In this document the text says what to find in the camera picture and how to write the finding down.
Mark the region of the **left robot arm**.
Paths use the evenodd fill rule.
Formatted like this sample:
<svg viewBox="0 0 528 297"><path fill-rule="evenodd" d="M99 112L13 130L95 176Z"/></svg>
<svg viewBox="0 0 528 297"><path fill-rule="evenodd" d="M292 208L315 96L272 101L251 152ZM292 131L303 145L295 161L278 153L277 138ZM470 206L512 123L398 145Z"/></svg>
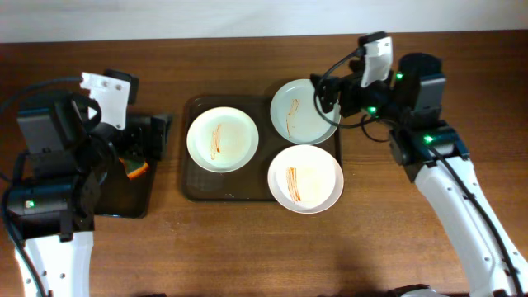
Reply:
<svg viewBox="0 0 528 297"><path fill-rule="evenodd" d="M27 150L2 198L28 296L87 296L98 215L141 219L148 211L170 115L132 115L115 128L93 99L62 90L35 94L17 122Z"/></svg>

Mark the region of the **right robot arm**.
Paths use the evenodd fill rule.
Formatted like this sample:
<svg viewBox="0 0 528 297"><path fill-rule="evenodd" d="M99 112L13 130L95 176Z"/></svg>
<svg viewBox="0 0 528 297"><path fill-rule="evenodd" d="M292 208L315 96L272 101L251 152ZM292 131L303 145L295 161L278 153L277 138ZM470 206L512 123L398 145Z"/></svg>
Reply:
<svg viewBox="0 0 528 297"><path fill-rule="evenodd" d="M508 237L479 185L469 150L441 119L446 84L442 62L424 53L404 55L396 71L384 68L367 82L370 61L356 50L343 58L352 73L311 74L321 116L340 106L343 116L364 111L389 127L394 161L427 199L456 251L472 296L525 296L527 261Z"/></svg>

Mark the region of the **white plate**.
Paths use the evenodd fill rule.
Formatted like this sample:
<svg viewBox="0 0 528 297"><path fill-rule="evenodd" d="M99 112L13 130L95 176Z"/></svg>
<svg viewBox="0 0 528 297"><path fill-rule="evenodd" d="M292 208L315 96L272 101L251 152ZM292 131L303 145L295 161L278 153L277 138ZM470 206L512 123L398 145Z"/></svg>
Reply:
<svg viewBox="0 0 528 297"><path fill-rule="evenodd" d="M233 172L255 155L259 131L253 119L239 109L215 107L199 114L186 136L191 159L209 172Z"/></svg>
<svg viewBox="0 0 528 297"><path fill-rule="evenodd" d="M316 111L314 86L309 79L297 79L282 86L270 107L276 131L294 144L320 144L337 131Z"/></svg>
<svg viewBox="0 0 528 297"><path fill-rule="evenodd" d="M344 190L341 165L327 151L295 145L278 153L268 168L272 196L286 209L303 215L332 207Z"/></svg>

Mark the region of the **orange green scrub sponge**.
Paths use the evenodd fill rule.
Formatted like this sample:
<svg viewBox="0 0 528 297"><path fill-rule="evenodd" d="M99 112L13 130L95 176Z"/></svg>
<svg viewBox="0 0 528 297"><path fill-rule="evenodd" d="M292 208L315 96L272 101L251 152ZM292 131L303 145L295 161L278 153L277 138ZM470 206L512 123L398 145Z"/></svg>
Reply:
<svg viewBox="0 0 528 297"><path fill-rule="evenodd" d="M125 169L125 175L130 179L134 180L137 177L145 174L149 170L149 164L144 160L132 160L120 158L120 162Z"/></svg>

